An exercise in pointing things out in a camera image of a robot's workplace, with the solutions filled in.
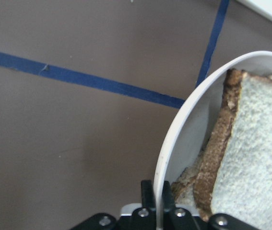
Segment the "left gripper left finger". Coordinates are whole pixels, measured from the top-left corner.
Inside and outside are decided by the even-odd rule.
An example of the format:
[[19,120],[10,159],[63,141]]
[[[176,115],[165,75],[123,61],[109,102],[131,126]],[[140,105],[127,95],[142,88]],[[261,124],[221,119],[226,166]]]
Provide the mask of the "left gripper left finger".
[[73,230],[155,230],[156,203],[152,181],[141,181],[141,202],[125,205],[119,219],[97,213],[72,227]]

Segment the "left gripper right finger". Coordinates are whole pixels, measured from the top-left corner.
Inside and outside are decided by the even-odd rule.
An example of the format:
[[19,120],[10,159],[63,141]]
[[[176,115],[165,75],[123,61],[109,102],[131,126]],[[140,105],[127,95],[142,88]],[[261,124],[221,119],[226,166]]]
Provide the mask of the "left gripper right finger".
[[168,181],[162,191],[163,229],[165,230],[255,230],[241,220],[223,213],[212,215],[208,221],[200,218],[191,208],[177,205]]

